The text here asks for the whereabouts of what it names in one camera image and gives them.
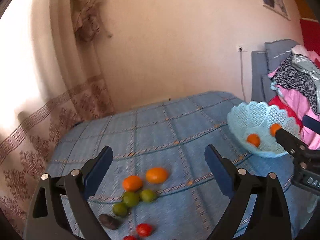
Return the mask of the blue patterned bedspread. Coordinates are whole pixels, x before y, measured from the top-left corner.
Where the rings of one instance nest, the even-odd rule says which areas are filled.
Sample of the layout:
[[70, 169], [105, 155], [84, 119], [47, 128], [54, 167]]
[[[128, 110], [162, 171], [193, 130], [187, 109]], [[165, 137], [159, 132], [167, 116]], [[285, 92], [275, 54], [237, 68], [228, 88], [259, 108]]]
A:
[[120, 228], [108, 230], [108, 235], [123, 239], [134, 234], [138, 224], [149, 223], [155, 229], [152, 239], [206, 239], [229, 203], [204, 159], [204, 149], [211, 144], [238, 168], [278, 176], [296, 236], [311, 218], [317, 197], [291, 184], [290, 155], [261, 158], [238, 143], [228, 129], [227, 114], [240, 102], [227, 92], [207, 92], [83, 122], [57, 144], [47, 172], [53, 177], [67, 175], [110, 146], [112, 164], [89, 200], [94, 214], [100, 215], [111, 214], [121, 200], [126, 177], [144, 178], [152, 167], [165, 168], [169, 178], [163, 184], [144, 184], [157, 192], [156, 201], [134, 207]]

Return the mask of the red tomato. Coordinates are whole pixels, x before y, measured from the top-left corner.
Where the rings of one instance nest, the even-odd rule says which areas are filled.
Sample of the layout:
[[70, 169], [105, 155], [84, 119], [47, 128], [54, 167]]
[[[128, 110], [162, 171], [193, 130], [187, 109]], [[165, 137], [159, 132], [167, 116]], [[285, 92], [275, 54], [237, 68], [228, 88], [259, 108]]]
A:
[[147, 223], [138, 224], [136, 226], [136, 233], [139, 237], [149, 237], [153, 233], [153, 227]]
[[128, 236], [125, 236], [123, 240], [138, 240], [138, 238], [133, 235], [128, 235]]

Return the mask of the dark brown round fruit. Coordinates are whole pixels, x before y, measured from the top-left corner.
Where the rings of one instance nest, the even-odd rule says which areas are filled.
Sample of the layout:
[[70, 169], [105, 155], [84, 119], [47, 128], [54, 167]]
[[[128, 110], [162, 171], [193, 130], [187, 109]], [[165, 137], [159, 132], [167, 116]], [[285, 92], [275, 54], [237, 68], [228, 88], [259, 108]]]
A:
[[120, 220], [104, 213], [99, 215], [99, 222], [102, 226], [110, 230], [117, 230], [121, 226]]

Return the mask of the grey upholstered headboard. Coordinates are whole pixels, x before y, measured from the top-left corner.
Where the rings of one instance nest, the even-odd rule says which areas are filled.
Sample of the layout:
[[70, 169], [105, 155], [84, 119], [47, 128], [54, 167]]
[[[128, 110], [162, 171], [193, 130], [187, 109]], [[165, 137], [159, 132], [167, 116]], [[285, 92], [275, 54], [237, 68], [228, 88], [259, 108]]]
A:
[[291, 49], [299, 45], [291, 39], [265, 42], [264, 51], [252, 51], [252, 96], [251, 100], [269, 103], [277, 93], [271, 89], [268, 74], [276, 70], [291, 54]]

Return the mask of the large orange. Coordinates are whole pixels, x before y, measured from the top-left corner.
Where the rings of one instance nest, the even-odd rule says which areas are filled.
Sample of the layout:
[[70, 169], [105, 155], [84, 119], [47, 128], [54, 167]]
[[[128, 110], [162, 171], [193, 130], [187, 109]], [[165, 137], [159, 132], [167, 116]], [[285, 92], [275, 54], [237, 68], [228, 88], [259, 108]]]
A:
[[281, 129], [281, 125], [278, 123], [272, 124], [270, 126], [270, 135], [272, 135], [272, 137], [276, 136], [276, 132]]

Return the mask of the green fruit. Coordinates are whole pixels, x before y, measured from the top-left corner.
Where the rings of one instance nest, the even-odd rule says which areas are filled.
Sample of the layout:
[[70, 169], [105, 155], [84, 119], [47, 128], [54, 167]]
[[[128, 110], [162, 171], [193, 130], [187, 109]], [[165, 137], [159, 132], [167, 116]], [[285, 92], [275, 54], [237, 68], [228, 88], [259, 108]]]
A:
[[125, 203], [119, 202], [113, 205], [112, 211], [116, 216], [126, 217], [129, 213], [129, 208], [126, 206]]
[[127, 207], [131, 208], [139, 204], [140, 196], [136, 192], [124, 192], [122, 195], [122, 201]]
[[157, 199], [157, 194], [150, 189], [144, 189], [140, 192], [140, 198], [143, 202], [151, 203]]

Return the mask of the red wall panel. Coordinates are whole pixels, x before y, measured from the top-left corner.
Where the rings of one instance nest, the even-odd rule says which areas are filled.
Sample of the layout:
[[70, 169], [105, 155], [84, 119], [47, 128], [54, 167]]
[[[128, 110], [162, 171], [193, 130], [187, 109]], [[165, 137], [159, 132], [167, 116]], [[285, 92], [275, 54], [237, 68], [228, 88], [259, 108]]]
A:
[[304, 47], [307, 50], [320, 53], [320, 25], [318, 22], [301, 19], [300, 26], [303, 34]]

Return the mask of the pile of clothes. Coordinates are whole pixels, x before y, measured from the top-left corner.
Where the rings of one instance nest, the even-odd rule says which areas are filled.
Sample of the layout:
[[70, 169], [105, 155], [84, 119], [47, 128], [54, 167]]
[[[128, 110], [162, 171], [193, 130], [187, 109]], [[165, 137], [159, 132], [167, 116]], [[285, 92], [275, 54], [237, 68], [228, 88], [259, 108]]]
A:
[[296, 45], [268, 74], [271, 88], [301, 122], [304, 116], [319, 121], [319, 55]]

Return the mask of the beige patterned curtain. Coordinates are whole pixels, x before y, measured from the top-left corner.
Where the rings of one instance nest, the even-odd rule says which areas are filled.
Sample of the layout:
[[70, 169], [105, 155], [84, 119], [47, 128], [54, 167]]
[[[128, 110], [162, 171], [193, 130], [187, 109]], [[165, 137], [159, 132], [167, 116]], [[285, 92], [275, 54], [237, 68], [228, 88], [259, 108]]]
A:
[[23, 234], [61, 137], [114, 107], [93, 47], [100, 0], [1, 2], [1, 210]]

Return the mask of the red tomato front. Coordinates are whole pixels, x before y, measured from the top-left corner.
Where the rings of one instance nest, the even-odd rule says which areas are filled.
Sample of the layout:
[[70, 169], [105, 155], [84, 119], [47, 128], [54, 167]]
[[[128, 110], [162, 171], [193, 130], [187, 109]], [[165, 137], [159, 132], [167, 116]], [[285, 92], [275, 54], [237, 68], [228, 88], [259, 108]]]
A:
[[138, 238], [133, 235], [128, 235], [128, 236], [125, 236], [123, 240], [138, 240]]

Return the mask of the small orange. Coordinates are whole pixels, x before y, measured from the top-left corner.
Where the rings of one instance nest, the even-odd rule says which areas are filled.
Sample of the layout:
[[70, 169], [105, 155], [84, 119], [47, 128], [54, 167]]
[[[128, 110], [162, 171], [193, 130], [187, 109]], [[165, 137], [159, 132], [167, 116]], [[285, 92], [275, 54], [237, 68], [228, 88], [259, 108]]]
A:
[[249, 134], [246, 141], [255, 147], [260, 146], [260, 137], [257, 134]]

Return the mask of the light blue lattice basket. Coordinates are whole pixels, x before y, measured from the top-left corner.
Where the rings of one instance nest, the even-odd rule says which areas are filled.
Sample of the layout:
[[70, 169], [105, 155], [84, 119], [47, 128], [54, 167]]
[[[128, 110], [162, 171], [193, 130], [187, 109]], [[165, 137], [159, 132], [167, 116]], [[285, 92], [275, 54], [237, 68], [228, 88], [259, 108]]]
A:
[[[242, 102], [227, 114], [227, 124], [238, 142], [249, 152], [264, 158], [277, 158], [287, 154], [284, 148], [270, 135], [270, 126], [278, 123], [283, 129], [299, 138], [299, 126], [287, 111], [265, 102]], [[260, 137], [260, 146], [255, 147], [246, 141], [249, 134]]]

